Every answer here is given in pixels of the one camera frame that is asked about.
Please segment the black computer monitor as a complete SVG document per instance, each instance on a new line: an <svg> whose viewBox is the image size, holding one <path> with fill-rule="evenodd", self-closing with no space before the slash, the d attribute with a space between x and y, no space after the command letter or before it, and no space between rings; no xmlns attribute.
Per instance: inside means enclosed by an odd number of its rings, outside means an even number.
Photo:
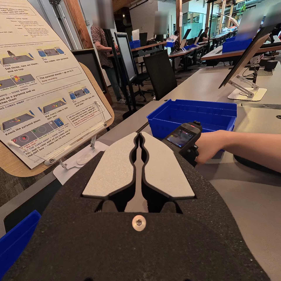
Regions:
<svg viewBox="0 0 281 281"><path fill-rule="evenodd" d="M137 77L137 70L135 67L135 61L132 56L127 33L114 32L114 36L118 45L121 60L125 69L125 74L128 84L132 84Z"/></svg>
<svg viewBox="0 0 281 281"><path fill-rule="evenodd" d="M94 76L96 82L100 86L102 92L106 94L107 85L105 83L95 49L91 48L82 50L72 50L71 52L78 62L82 63L89 69L91 74Z"/></svg>

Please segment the printed instruction sheet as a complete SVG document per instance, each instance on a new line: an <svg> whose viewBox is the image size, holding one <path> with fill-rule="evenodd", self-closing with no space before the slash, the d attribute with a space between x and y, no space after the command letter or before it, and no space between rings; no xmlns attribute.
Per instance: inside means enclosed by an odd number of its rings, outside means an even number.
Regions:
<svg viewBox="0 0 281 281"><path fill-rule="evenodd" d="M28 1L1 1L1 141L37 107L90 93L84 79L69 47Z"/></svg>

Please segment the wooden top desk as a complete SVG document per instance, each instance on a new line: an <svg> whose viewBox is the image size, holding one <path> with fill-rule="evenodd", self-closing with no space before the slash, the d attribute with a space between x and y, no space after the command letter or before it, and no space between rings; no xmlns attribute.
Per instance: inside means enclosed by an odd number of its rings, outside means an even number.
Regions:
<svg viewBox="0 0 281 281"><path fill-rule="evenodd" d="M130 49L133 58L142 57L146 55L152 55L159 51L163 51L166 46L166 41L158 42L156 44L150 44L143 47Z"/></svg>

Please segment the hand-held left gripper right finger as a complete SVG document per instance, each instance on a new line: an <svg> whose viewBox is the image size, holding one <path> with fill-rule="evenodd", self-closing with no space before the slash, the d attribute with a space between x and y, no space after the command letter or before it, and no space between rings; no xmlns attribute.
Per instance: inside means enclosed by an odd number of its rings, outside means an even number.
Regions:
<svg viewBox="0 0 281 281"><path fill-rule="evenodd" d="M195 193L169 145L141 132L140 147L143 161L141 191L149 212L160 212L167 202L195 198Z"/></svg>

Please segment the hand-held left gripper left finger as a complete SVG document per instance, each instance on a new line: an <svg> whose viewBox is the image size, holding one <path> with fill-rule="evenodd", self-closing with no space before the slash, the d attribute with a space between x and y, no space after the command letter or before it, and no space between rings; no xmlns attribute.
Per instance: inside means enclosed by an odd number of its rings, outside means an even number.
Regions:
<svg viewBox="0 0 281 281"><path fill-rule="evenodd" d="M138 144L139 133L133 132L107 147L82 196L113 201L117 211L124 212L135 195Z"/></svg>

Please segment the person's right hand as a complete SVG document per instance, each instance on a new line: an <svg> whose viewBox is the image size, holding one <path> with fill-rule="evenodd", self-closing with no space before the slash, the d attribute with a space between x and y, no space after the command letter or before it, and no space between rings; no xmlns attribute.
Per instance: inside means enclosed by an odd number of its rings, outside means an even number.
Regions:
<svg viewBox="0 0 281 281"><path fill-rule="evenodd" d="M202 133L195 145L198 147L199 155L195 161L197 165L206 163L220 150L225 150L229 137L228 131Z"/></svg>

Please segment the blue plastic storage bin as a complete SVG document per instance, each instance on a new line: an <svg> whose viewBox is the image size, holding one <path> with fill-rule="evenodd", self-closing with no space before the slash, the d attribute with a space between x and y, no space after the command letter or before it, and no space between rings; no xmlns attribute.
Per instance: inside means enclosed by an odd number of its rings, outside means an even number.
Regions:
<svg viewBox="0 0 281 281"><path fill-rule="evenodd" d="M237 105L194 100L168 100L147 116L154 138L162 141L183 123L198 121L202 133L233 131Z"/></svg>
<svg viewBox="0 0 281 281"><path fill-rule="evenodd" d="M0 239L0 280L19 258L30 241L41 218L37 210L31 212Z"/></svg>
<svg viewBox="0 0 281 281"><path fill-rule="evenodd" d="M252 38L241 41L236 40L236 37L227 38L222 44L222 53L246 50L251 42Z"/></svg>

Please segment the person's right forearm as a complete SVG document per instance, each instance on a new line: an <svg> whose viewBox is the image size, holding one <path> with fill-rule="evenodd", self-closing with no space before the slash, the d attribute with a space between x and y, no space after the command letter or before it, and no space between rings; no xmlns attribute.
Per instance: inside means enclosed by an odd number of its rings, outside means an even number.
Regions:
<svg viewBox="0 0 281 281"><path fill-rule="evenodd" d="M266 168L281 172L281 135L222 131L222 148Z"/></svg>

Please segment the wooden support post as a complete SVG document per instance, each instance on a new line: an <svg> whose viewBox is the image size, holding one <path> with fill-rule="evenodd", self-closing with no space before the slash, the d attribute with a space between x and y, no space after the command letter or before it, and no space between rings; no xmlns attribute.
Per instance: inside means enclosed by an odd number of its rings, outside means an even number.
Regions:
<svg viewBox="0 0 281 281"><path fill-rule="evenodd" d="M176 30L181 34L182 27L182 0L175 1L176 6Z"/></svg>
<svg viewBox="0 0 281 281"><path fill-rule="evenodd" d="M86 26L86 22L82 13L78 0L64 0L66 7L70 12L70 16L74 23L76 33L84 49L93 49L93 43Z"/></svg>

